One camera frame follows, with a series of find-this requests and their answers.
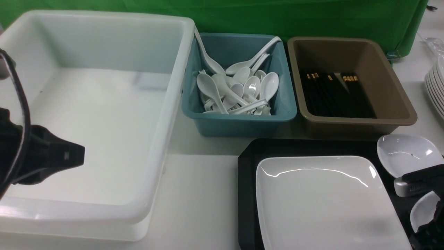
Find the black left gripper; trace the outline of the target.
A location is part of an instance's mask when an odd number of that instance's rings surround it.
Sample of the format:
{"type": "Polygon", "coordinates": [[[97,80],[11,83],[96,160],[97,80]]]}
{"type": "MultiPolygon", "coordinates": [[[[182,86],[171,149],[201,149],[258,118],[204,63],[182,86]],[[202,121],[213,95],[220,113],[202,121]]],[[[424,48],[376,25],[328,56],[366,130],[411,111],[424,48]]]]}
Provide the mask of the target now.
{"type": "Polygon", "coordinates": [[[10,111],[1,108],[1,198],[15,184],[35,185],[49,176],[82,166],[85,147],[63,140],[41,125],[31,126],[26,149],[20,145],[23,127],[10,120],[10,111]]]}

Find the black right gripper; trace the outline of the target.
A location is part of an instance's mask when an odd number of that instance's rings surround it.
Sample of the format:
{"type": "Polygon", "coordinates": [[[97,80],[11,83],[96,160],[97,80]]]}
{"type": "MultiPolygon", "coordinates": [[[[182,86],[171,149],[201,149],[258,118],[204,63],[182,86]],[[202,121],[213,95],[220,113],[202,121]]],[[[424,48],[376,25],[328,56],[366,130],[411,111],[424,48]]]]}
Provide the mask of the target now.
{"type": "Polygon", "coordinates": [[[431,222],[420,226],[416,233],[411,234],[409,242],[413,250],[442,250],[444,165],[431,166],[404,174],[394,180],[394,189],[398,196],[404,198],[431,191],[440,198],[431,222]]]}

